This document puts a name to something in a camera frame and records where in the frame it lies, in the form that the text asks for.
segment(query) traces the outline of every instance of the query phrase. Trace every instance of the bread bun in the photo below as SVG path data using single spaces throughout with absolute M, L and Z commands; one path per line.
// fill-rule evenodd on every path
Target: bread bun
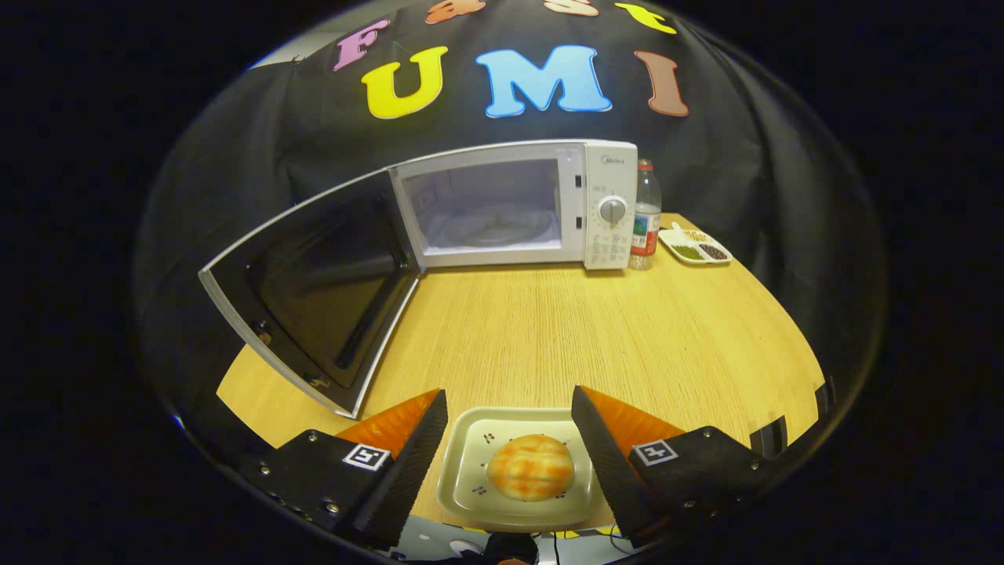
M 568 449 L 536 434 L 509 442 L 488 463 L 488 479 L 510 499 L 537 502 L 561 494 L 575 476 Z

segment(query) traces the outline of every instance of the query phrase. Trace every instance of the white microwave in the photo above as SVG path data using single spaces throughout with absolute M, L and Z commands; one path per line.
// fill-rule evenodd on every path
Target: white microwave
M 199 272 L 237 334 L 346 417 L 430 267 L 582 261 L 624 268 L 638 148 L 600 139 L 472 147 L 331 188 Z

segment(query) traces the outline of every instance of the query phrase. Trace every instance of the microwave control panel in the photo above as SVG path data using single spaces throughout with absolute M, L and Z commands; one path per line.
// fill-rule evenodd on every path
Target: microwave control panel
M 624 268 L 635 227 L 638 148 L 588 145 L 585 180 L 585 268 Z

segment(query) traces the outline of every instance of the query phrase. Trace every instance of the microwave dial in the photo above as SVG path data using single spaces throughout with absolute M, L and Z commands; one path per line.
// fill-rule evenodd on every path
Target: microwave dial
M 599 217 L 617 223 L 628 212 L 628 203 L 619 196 L 607 196 L 599 201 Z

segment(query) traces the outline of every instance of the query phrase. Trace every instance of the black cloth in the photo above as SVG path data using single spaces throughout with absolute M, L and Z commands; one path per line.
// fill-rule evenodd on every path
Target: black cloth
M 750 268 L 805 335 L 838 395 L 859 387 L 881 329 L 885 257 L 874 212 L 840 147 L 783 83 L 713 34 L 671 14 L 665 23 L 678 33 L 670 35 L 611 0 L 592 4 L 597 18 L 493 2 L 436 25 L 424 22 L 427 4 L 415 4 L 390 14 L 366 55 L 337 72 L 332 42 L 300 62 L 246 71 L 206 107 L 152 189 L 135 266 L 145 369 L 193 434 L 230 452 L 225 460 L 262 448 L 215 396 L 242 342 L 202 289 L 200 267 L 289 206 L 374 169 L 548 137 L 636 144 L 654 163 L 664 209 L 694 221 Z M 485 115 L 492 97 L 477 55 L 513 48 L 542 65 L 562 44 L 597 50 L 609 111 L 569 112 L 552 100 L 545 111 L 528 104 L 517 116 Z M 419 76 L 408 58 L 437 45 L 449 51 L 436 100 L 397 119 L 372 116 L 362 74 L 400 61 L 396 90 L 412 92 Z M 689 115 L 649 107 L 652 83 L 636 50 L 678 63 Z

